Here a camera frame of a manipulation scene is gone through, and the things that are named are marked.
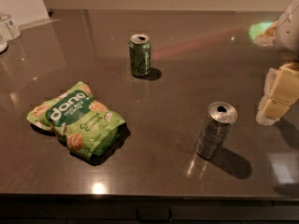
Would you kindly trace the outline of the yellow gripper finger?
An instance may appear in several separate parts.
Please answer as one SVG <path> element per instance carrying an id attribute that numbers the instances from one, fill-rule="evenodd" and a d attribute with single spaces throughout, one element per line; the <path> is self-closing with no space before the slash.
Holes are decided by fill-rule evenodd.
<path id="1" fill-rule="evenodd" d="M 299 99 L 299 63 L 290 62 L 279 69 L 270 68 L 256 121 L 263 126 L 278 122 Z"/>

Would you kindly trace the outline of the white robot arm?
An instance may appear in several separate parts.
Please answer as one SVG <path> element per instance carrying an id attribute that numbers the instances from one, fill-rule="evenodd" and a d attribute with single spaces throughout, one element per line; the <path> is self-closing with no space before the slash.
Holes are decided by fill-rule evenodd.
<path id="1" fill-rule="evenodd" d="M 264 27 L 253 41 L 273 47 L 284 62 L 278 69 L 269 69 L 258 106 L 257 122 L 269 126 L 299 99 L 299 0 L 293 0 L 279 19 Z"/>

